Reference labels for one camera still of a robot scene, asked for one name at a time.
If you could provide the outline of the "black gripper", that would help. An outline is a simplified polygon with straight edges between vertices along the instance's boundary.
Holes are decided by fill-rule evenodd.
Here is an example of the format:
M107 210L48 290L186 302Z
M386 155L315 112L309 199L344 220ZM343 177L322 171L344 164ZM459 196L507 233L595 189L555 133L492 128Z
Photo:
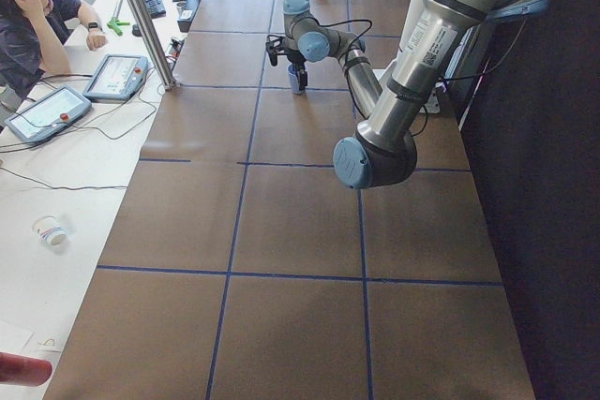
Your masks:
M269 34L265 41L265 51L272 67L278 65L279 57L286 57L295 69L305 69L305 57L297 49L293 49L285 36ZM305 90L308 86L308 74L306 71L297 73L298 89Z

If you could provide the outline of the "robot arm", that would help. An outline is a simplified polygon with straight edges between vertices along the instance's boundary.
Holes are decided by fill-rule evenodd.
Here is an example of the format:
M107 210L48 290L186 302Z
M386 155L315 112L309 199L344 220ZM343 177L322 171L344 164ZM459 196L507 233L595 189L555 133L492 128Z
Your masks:
M410 127L448 67L465 33L482 22L505 22L538 14L549 0L414 0L422 12L406 44L383 77L374 74L360 38L319 23L309 0L283 0L282 36L271 35L265 51L273 66L284 55L299 89L306 62L336 59L363 116L353 136L334 149L335 173L345 186L394 185L414 171L417 151Z

